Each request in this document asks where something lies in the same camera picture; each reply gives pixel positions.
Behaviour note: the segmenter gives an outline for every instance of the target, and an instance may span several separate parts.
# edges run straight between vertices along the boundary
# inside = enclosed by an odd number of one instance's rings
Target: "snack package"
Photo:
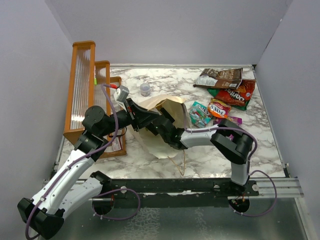
[[[256,87],[256,80],[243,79],[241,85],[236,89],[220,89],[218,92],[208,89],[208,92],[215,99],[221,100],[226,104],[244,107],[251,99]]]
[[[242,118],[240,118],[240,117],[228,116],[226,119],[228,119],[229,121],[237,124],[238,126],[242,124]],[[216,118],[213,120],[213,125],[219,124],[221,121],[222,121],[222,118],[216,117]]]
[[[208,111],[216,118],[226,119],[231,110],[231,106],[218,99],[211,98]]]
[[[211,120],[212,115],[207,107],[195,101],[189,111],[191,122],[199,128],[204,128]]]
[[[245,111],[245,110],[247,110],[247,106],[248,106],[249,103],[250,103],[250,100],[247,101],[244,106],[233,106],[233,107],[234,107],[235,109],[240,109],[240,110],[242,110],[242,111]]]
[[[242,71],[242,68],[222,71],[206,68],[193,86],[205,89],[237,89],[242,82]]]

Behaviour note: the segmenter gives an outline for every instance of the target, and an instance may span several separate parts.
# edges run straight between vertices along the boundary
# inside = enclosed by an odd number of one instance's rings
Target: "candy bag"
[[[226,119],[237,124],[238,126],[242,124],[242,118],[240,117],[228,116]],[[213,120],[213,124],[219,124],[221,121],[222,121],[222,118],[216,117],[215,120]]]
[[[204,128],[211,120],[212,115],[207,107],[195,101],[189,111],[192,124]]]
[[[231,110],[231,106],[218,99],[211,98],[208,111],[216,118],[226,119]]]

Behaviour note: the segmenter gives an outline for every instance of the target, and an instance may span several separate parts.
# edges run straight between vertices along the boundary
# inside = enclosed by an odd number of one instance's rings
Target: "cable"
[[[233,199],[233,200],[237,200],[238,198],[240,198],[240,197],[242,197],[242,200],[244,199],[244,197],[245,197],[245,194],[243,194],[243,195],[240,195],[240,196],[237,196],[235,199]]]
[[[128,129],[127,129],[127,127],[125,127],[125,131],[124,131],[124,133],[122,133],[122,134],[120,134],[120,135],[117,135],[116,137],[118,138],[118,137],[122,137],[122,136],[124,136],[124,135],[127,133],[127,130],[128,130]]]
[[[129,192],[132,192],[136,195],[136,197],[138,198],[138,207],[136,208],[136,211],[130,215],[130,216],[126,216],[126,217],[111,217],[111,216],[105,216],[105,215],[99,215],[98,213],[96,213],[95,211],[95,206],[92,204],[92,210],[94,212],[94,215],[97,215],[98,217],[100,217],[101,219],[104,218],[104,219],[109,219],[109,220],[116,220],[116,221],[122,221],[122,220],[128,220],[128,219],[131,219],[133,218],[135,215],[138,214],[139,210],[140,210],[140,207],[141,207],[141,200],[140,200],[140,197],[138,195],[138,193],[130,188],[118,188],[118,189],[114,189],[114,190],[111,190],[111,191],[107,191],[107,192],[104,192],[104,193],[101,193],[97,196],[95,196],[95,198],[97,197],[102,197],[102,196],[105,196],[105,195],[108,195],[108,194],[112,194],[112,193],[115,193],[115,192],[119,192],[119,191],[129,191]]]
[[[249,169],[250,169],[250,158],[252,157],[252,155],[255,153],[255,151],[257,150],[257,147],[258,147],[258,142],[257,142],[257,139],[249,132],[243,130],[243,129],[238,129],[238,128],[233,128],[233,127],[212,127],[210,129],[205,129],[205,130],[201,130],[201,129],[190,129],[190,128],[187,128],[187,118],[186,118],[186,109],[184,107],[184,105],[182,104],[182,110],[183,110],[183,115],[184,115],[184,118],[183,118],[183,124],[184,124],[184,130],[188,133],[205,133],[205,132],[210,132],[210,131],[213,131],[213,130],[232,130],[232,131],[238,131],[238,132],[241,132],[243,134],[246,134],[248,135],[250,138],[252,138],[252,140],[254,141],[254,148],[253,150],[251,151],[251,153],[249,154],[248,156],[248,167],[247,167],[247,172],[249,173]],[[252,173],[250,173],[249,175],[251,176],[252,174],[254,173],[262,173],[264,174],[267,178],[269,178],[269,180],[271,181],[272,185],[273,185],[273,188],[274,188],[274,202],[273,204],[271,205],[271,207],[263,212],[263,213],[260,213],[260,214],[256,214],[256,215],[251,215],[251,214],[245,214],[243,212],[238,212],[236,211],[232,206],[230,206],[230,208],[233,209],[233,211],[236,213],[236,214],[239,214],[239,215],[242,215],[242,216],[245,216],[245,217],[261,217],[263,215],[266,215],[267,213],[269,213],[276,205],[277,203],[277,199],[278,199],[278,194],[277,194],[277,188],[276,188],[276,185],[274,183],[274,181],[271,179],[271,177],[266,174],[265,172],[261,171],[261,170],[254,170]]]
[[[169,156],[167,156],[168,159],[170,159],[173,164],[175,165],[176,169],[178,169],[179,173],[181,174],[181,176],[185,175],[185,171],[186,171],[186,152],[185,150],[183,150],[183,171],[181,171],[180,167],[178,166],[178,164],[176,164],[176,162]]]
[[[115,131],[114,131],[114,132],[117,133],[118,130],[119,130],[119,122],[118,122],[117,112],[116,112],[115,107],[114,107],[114,105],[112,104],[112,102],[111,102],[111,100],[110,100],[107,92],[106,92],[106,89],[104,88],[104,87],[114,88],[114,86],[111,86],[111,85],[108,85],[108,84],[102,84],[102,85],[101,85],[101,89],[102,89],[103,94],[105,95],[107,101],[109,102],[111,109],[112,109],[113,116],[114,116],[114,121],[115,121]],[[58,181],[63,177],[63,175],[64,175],[67,171],[69,171],[69,169],[71,169],[71,167],[72,167],[73,165],[77,164],[77,163],[78,163],[79,161],[81,161],[82,159],[87,158],[87,157],[90,157],[92,154],[95,154],[95,153],[100,152],[100,151],[102,151],[102,150],[105,150],[105,149],[116,139],[116,137],[117,137],[117,136],[114,135],[114,136],[112,137],[112,139],[111,139],[106,145],[104,145],[104,146],[102,146],[102,147],[100,147],[100,148],[98,148],[98,149],[96,149],[96,150],[94,150],[94,151],[91,151],[91,152],[89,152],[89,153],[87,153],[87,154],[79,157],[78,159],[74,160],[72,163],[70,163],[70,165],[67,166],[66,169],[64,169],[64,170],[60,173],[60,175],[54,180],[54,182],[51,184],[51,186],[47,189],[47,191],[46,191],[46,192],[43,194],[43,196],[40,198],[39,202],[34,206],[34,208],[32,209],[32,211],[31,211],[31,213],[30,213],[30,215],[29,215],[29,217],[28,217],[28,219],[27,219],[27,221],[26,221],[26,225],[25,225],[25,237],[26,237],[27,240],[34,240],[34,239],[36,239],[36,238],[40,235],[40,234],[37,234],[37,235],[35,235],[35,236],[33,236],[33,237],[30,237],[30,236],[29,236],[29,227],[30,227],[30,224],[31,224],[31,219],[32,219],[33,215],[35,214],[35,211],[37,210],[37,208],[39,207],[39,205],[46,200],[46,197],[48,196],[48,194],[50,193],[50,191],[56,186],[56,184],[57,184]]]
[[[231,205],[229,205],[230,208],[233,210],[234,213],[239,214],[239,215],[241,215],[241,216],[254,218],[254,217],[261,217],[261,216],[263,216],[263,215],[266,215],[266,214],[270,213],[270,212],[272,211],[272,209],[274,209],[274,207],[275,207],[275,205],[276,205],[276,203],[277,203],[277,199],[278,199],[278,193],[277,193],[277,188],[276,188],[275,182],[272,180],[272,178],[271,178],[268,174],[266,174],[265,172],[263,172],[263,171],[261,171],[261,170],[254,170],[250,175],[252,175],[252,174],[254,174],[254,173],[257,173],[257,172],[264,174],[264,175],[270,180],[270,182],[272,183],[273,189],[274,189],[274,201],[273,201],[273,204],[272,204],[271,207],[270,207],[268,210],[266,210],[265,212],[262,212],[262,213],[260,213],[260,214],[255,214],[255,215],[245,214],[245,213],[243,213],[243,212],[239,212],[239,211],[235,210]]]

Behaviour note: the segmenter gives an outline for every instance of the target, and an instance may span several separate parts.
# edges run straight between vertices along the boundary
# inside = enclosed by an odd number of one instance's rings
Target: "chip bag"
[[[208,90],[215,99],[221,100],[229,105],[244,107],[251,99],[256,87],[256,80],[243,79],[241,85],[236,89],[219,89],[219,91]]]
[[[231,106],[218,99],[211,98],[208,111],[216,118],[226,119],[231,110]]]

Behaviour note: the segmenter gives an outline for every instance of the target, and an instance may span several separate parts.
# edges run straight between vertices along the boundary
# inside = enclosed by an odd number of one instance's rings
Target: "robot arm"
[[[213,131],[202,129],[201,132],[192,132],[191,129],[176,128],[173,125],[174,119],[164,108],[160,109],[162,114],[147,111],[130,98],[126,99],[127,95],[124,95],[125,98],[123,94],[119,95],[125,107],[124,110],[116,113],[119,129],[129,125],[132,125],[135,131],[147,128],[154,135],[160,134],[164,142],[175,149],[216,146],[231,161],[231,181],[240,187],[247,183],[249,179],[247,158],[253,140],[246,134],[234,131],[234,129],[242,130],[237,125],[225,119],[217,125],[221,129]],[[78,178],[98,160],[104,149],[80,161],[78,159],[108,143],[104,136],[115,131],[115,118],[113,115],[107,116],[101,107],[92,106],[85,112],[82,124],[85,130],[74,145],[75,149],[66,163],[43,189],[31,199],[23,198],[18,204],[19,213],[25,223],[38,204],[30,226],[45,239],[53,237],[73,210],[88,199],[97,196],[103,188],[103,182],[90,177],[85,183],[70,191]],[[43,199],[44,192],[48,189],[50,191]]]

